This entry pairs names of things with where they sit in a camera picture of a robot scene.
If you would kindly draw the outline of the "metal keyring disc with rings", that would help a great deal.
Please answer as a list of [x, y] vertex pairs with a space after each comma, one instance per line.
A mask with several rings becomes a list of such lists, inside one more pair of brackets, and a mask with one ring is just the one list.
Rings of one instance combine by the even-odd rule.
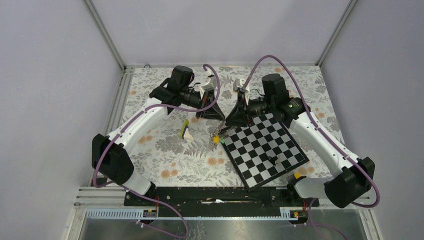
[[211, 139], [213, 141], [214, 136], [218, 136], [221, 139], [225, 139], [228, 137], [231, 131], [236, 129], [236, 126], [229, 126], [227, 125], [226, 121], [221, 122], [216, 129], [211, 134]]

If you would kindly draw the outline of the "yellow key tag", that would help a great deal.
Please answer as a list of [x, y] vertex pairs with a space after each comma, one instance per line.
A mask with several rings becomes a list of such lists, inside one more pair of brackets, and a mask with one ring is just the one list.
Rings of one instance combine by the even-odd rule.
[[218, 143], [220, 142], [220, 137], [219, 137], [219, 136], [214, 136], [214, 137], [212, 138], [212, 142], [213, 142], [214, 144], [218, 144]]

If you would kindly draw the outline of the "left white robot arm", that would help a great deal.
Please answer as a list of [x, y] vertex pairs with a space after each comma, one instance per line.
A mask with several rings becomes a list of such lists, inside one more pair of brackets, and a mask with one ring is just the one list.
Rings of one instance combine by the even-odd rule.
[[[204, 64], [203, 69], [207, 80], [196, 91], [191, 85], [195, 79], [193, 70], [177, 65], [171, 76], [150, 92], [148, 99], [130, 119], [110, 133], [99, 133], [93, 138], [91, 166], [94, 169], [94, 187], [115, 183], [134, 192], [144, 206], [154, 202], [155, 192], [151, 189], [154, 183], [136, 171], [129, 154], [148, 130], [173, 110], [197, 113], [200, 118], [224, 120], [225, 116], [217, 104], [221, 93], [219, 76], [209, 64]], [[106, 176], [109, 183], [98, 184], [98, 173]]]

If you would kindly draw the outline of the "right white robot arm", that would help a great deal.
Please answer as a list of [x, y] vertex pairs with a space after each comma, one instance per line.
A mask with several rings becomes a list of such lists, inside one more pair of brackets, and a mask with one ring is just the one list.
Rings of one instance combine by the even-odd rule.
[[284, 78], [278, 73], [262, 77], [264, 96], [249, 99], [250, 78], [237, 79], [233, 89], [237, 92], [234, 108], [225, 123], [229, 127], [248, 127], [253, 119], [265, 114], [303, 138], [323, 160], [331, 173], [330, 178], [301, 177], [290, 183], [287, 201], [301, 205], [307, 198], [327, 199], [339, 208], [352, 204], [361, 208], [374, 208], [381, 194], [373, 181], [375, 163], [360, 158], [347, 149], [318, 121], [303, 95], [290, 97]]

